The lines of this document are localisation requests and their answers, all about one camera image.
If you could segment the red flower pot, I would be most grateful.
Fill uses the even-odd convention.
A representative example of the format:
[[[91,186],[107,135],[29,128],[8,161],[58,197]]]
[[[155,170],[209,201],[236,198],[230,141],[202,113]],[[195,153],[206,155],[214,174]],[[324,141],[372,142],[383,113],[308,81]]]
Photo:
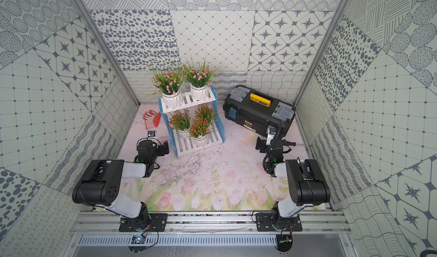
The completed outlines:
[[[208,135],[211,133],[207,122],[194,119],[190,129],[190,137],[193,138],[196,146],[205,147],[208,144]]]
[[[195,119],[207,122],[211,125],[217,118],[217,111],[208,104],[200,104],[195,111]]]
[[[169,124],[182,138],[190,137],[191,117],[187,109],[176,110],[171,115]]]

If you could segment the red flower pot back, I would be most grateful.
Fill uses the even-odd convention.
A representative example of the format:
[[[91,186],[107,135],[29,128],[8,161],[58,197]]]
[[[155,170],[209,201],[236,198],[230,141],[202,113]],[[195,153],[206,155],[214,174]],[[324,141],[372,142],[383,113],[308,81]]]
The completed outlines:
[[[208,135],[211,133],[207,122],[194,119],[190,129],[190,137],[193,138],[196,146],[205,147],[208,144]]]

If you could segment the red flower pot front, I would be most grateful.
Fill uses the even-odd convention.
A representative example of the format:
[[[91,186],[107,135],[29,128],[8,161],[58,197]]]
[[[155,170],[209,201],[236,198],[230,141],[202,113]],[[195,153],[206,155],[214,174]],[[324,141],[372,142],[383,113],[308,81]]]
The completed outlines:
[[[195,111],[195,119],[207,122],[211,125],[217,118],[217,111],[208,104],[200,104]]]

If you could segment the pink flower pot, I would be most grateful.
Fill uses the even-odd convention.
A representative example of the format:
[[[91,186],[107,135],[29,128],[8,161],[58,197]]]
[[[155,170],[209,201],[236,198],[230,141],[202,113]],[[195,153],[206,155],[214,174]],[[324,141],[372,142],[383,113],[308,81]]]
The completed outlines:
[[[197,66],[191,63],[182,65],[182,74],[190,86],[190,93],[194,101],[205,100],[208,96],[208,88],[212,85],[216,70],[210,68],[206,59]]]
[[[183,103],[181,87],[184,82],[182,68],[174,68],[167,71],[153,71],[152,81],[161,94],[167,107],[174,109]]]

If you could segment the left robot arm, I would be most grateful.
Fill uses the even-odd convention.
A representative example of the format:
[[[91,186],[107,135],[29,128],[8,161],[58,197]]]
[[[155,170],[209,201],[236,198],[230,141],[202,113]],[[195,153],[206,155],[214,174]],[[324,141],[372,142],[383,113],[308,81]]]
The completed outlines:
[[[127,178],[148,178],[159,169],[158,157],[168,155],[165,141],[146,137],[137,142],[138,155],[133,162],[125,160],[92,160],[72,192],[76,204],[97,206],[121,216],[137,230],[151,227],[147,205],[121,192],[121,183]]]

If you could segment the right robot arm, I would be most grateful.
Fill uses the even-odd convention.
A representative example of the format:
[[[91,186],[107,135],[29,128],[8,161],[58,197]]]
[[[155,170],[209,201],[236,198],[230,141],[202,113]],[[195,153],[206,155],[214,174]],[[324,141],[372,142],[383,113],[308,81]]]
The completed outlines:
[[[284,178],[289,188],[289,194],[275,202],[266,227],[277,230],[301,229],[298,213],[330,201],[330,189],[315,159],[284,159],[284,154],[291,151],[285,151],[284,148],[296,145],[287,140],[257,138],[256,150],[265,154],[262,161],[264,171],[271,177]]]

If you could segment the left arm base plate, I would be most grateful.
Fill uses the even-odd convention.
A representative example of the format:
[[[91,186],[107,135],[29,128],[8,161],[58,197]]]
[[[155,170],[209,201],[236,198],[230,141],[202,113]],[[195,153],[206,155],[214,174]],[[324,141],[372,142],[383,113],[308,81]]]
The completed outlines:
[[[144,221],[138,218],[121,217],[119,232],[164,232],[167,225],[167,213],[152,213]]]

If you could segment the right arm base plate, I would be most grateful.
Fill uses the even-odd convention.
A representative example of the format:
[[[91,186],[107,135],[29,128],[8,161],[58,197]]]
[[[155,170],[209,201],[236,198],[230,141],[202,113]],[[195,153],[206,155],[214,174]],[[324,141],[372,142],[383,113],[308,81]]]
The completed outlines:
[[[276,217],[271,213],[255,213],[252,217],[258,232],[285,232],[290,230],[301,232],[303,230],[298,216],[282,218]]]

